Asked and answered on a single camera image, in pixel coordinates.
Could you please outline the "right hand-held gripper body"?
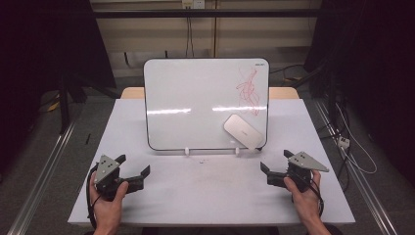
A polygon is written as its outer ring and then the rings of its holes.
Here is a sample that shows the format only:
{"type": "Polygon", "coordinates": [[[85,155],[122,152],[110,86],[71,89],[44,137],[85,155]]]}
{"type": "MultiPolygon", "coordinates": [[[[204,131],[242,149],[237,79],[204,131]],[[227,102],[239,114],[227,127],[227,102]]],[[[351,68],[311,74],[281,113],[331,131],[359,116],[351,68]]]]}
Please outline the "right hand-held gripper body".
{"type": "Polygon", "coordinates": [[[306,152],[294,154],[288,160],[287,175],[296,183],[301,192],[306,191],[311,184],[313,170],[328,172],[329,168],[315,160],[306,152]]]}

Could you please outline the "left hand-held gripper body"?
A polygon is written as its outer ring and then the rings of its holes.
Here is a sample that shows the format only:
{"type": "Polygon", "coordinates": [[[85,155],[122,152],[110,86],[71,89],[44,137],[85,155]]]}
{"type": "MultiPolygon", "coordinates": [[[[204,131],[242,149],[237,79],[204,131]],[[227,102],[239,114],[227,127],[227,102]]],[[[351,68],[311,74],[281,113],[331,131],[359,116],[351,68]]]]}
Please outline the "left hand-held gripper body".
{"type": "Polygon", "coordinates": [[[118,194],[121,184],[125,181],[119,176],[120,165],[125,161],[125,157],[121,157],[121,162],[103,155],[98,162],[98,167],[93,180],[93,185],[99,196],[106,201],[113,201],[118,194]]]}

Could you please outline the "white whiteboard eraser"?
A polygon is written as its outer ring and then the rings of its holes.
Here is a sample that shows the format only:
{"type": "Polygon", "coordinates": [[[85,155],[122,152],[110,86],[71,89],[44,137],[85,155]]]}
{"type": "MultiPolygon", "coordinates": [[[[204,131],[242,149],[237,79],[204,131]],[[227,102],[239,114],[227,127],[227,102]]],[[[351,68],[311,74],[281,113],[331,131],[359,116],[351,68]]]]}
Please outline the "white whiteboard eraser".
{"type": "Polygon", "coordinates": [[[231,115],[223,124],[226,132],[249,150],[261,146],[263,135],[238,115],[231,115]]]}

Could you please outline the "white whiteboard with dark frame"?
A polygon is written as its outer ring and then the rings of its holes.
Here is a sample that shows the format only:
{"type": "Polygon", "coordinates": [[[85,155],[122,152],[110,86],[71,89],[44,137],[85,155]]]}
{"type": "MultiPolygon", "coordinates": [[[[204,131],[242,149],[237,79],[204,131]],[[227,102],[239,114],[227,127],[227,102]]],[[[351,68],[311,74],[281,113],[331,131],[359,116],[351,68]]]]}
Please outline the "white whiteboard with dark frame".
{"type": "Polygon", "coordinates": [[[144,65],[149,146],[157,151],[248,149],[225,131],[238,115],[267,142],[269,64],[253,59],[152,59],[144,65]]]}

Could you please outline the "person's left hand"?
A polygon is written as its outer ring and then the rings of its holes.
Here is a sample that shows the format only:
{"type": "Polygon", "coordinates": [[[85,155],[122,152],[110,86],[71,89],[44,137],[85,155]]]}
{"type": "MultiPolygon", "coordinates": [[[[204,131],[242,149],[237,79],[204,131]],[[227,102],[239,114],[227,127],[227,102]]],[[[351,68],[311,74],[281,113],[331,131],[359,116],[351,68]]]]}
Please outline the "person's left hand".
{"type": "Polygon", "coordinates": [[[95,172],[92,173],[89,182],[89,201],[91,204],[93,204],[97,224],[96,229],[119,228],[122,214],[122,200],[126,195],[128,183],[123,182],[118,190],[118,194],[116,195],[115,199],[109,202],[99,197],[93,185],[94,179],[95,172]]]}

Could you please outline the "person's right hand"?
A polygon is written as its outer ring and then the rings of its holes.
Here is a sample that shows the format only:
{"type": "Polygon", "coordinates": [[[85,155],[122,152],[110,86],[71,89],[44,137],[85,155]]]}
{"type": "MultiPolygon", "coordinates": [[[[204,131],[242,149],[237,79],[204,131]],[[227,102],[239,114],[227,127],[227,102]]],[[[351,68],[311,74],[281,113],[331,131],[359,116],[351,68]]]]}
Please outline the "person's right hand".
{"type": "Polygon", "coordinates": [[[294,205],[301,223],[310,234],[315,233],[317,227],[322,224],[319,215],[318,197],[311,189],[302,193],[290,177],[285,177],[284,182],[288,191],[292,193],[294,205]]]}

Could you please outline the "wooden table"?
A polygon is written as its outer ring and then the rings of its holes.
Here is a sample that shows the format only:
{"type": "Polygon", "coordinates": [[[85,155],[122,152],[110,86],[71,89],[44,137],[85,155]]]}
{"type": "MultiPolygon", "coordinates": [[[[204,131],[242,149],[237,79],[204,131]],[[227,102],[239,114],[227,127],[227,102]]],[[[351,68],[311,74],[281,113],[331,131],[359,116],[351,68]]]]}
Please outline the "wooden table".
{"type": "MultiPolygon", "coordinates": [[[[270,87],[270,99],[298,99],[300,96],[295,88],[292,87],[270,87]]],[[[121,99],[144,99],[145,91],[143,87],[127,87],[121,93],[121,99]]]]}

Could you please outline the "white table cover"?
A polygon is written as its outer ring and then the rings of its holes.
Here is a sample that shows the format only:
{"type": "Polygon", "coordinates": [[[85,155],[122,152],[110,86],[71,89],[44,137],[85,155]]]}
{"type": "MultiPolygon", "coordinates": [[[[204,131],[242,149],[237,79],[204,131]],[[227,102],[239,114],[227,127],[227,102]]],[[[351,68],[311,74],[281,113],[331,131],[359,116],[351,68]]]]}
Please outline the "white table cover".
{"type": "Polygon", "coordinates": [[[151,170],[143,190],[123,200],[122,222],[137,226],[266,226],[299,219],[290,193],[270,186],[262,165],[283,172],[283,153],[304,151],[323,165],[330,162],[301,99],[269,104],[269,132],[261,152],[239,155],[169,156],[147,143],[144,103],[115,102],[98,155],[126,156],[124,177],[151,170]]]}

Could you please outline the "black metal stand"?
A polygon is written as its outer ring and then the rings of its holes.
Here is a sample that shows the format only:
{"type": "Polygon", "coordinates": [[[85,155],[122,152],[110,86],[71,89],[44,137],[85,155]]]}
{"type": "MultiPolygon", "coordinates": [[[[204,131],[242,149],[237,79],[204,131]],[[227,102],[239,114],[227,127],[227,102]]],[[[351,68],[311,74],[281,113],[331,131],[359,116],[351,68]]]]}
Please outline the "black metal stand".
{"type": "Polygon", "coordinates": [[[59,80],[59,98],[61,108],[61,134],[64,134],[70,123],[69,117],[69,103],[68,103],[68,88],[66,85],[66,77],[62,75],[59,80]]]}

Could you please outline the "black curtain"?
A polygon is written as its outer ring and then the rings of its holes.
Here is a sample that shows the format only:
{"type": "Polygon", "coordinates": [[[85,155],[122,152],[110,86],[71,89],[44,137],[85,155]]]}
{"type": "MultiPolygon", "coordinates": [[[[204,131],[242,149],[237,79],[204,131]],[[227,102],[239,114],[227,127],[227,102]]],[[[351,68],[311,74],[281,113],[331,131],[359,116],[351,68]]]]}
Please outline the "black curtain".
{"type": "Polygon", "coordinates": [[[390,162],[415,187],[415,0],[321,0],[304,68],[336,79],[390,162]]]}
{"type": "Polygon", "coordinates": [[[66,83],[115,87],[90,0],[0,0],[0,175],[18,157],[42,95],[66,83]]]}

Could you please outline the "black horizontal metal bar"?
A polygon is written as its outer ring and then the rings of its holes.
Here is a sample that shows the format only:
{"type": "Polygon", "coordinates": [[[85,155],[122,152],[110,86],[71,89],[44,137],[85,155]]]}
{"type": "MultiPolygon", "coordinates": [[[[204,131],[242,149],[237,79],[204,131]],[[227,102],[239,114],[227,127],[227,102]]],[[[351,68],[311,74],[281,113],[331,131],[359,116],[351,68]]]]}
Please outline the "black horizontal metal bar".
{"type": "Polygon", "coordinates": [[[324,15],[322,10],[102,10],[95,11],[97,19],[132,18],[308,18],[324,15]]]}

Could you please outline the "silver metal floor rail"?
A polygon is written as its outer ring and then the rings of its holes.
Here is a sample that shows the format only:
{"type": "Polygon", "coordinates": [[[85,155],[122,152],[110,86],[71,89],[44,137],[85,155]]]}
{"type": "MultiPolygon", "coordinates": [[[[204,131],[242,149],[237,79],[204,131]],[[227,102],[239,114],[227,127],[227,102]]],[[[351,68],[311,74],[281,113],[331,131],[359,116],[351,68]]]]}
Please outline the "silver metal floor rail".
{"type": "Polygon", "coordinates": [[[337,149],[340,152],[340,156],[343,161],[343,166],[347,168],[349,175],[353,178],[358,190],[360,191],[363,200],[365,201],[370,213],[375,219],[378,227],[383,235],[398,235],[397,229],[392,224],[391,217],[387,213],[385,207],[382,205],[380,199],[377,197],[375,191],[371,187],[367,180],[367,175],[373,175],[377,172],[378,166],[373,160],[372,156],[366,151],[365,148],[355,139],[352,132],[350,131],[349,124],[344,112],[338,104],[335,105],[335,114],[339,115],[339,119],[344,125],[346,134],[357,144],[357,147],[361,149],[366,157],[373,164],[373,170],[364,169],[358,164],[354,155],[351,152],[350,147],[345,146],[344,142],[346,138],[342,136],[340,130],[335,127],[336,120],[329,119],[329,109],[326,107],[323,101],[316,101],[315,106],[322,117],[326,128],[328,129],[337,149]]]}
{"type": "Polygon", "coordinates": [[[53,148],[48,152],[47,159],[42,165],[37,177],[32,177],[33,185],[30,188],[23,205],[12,223],[7,235],[25,235],[46,188],[55,172],[59,160],[73,133],[76,121],[73,120],[64,127],[58,137],[53,141],[53,148]]]}

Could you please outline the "white wall socket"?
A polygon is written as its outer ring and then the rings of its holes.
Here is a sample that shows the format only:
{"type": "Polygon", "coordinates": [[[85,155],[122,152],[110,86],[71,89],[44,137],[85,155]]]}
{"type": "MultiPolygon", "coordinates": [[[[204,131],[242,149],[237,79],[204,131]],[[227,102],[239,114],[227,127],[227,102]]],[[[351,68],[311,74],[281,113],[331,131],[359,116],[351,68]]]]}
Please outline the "white wall socket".
{"type": "Polygon", "coordinates": [[[205,0],[181,0],[183,9],[202,10],[206,7],[205,0]]]}

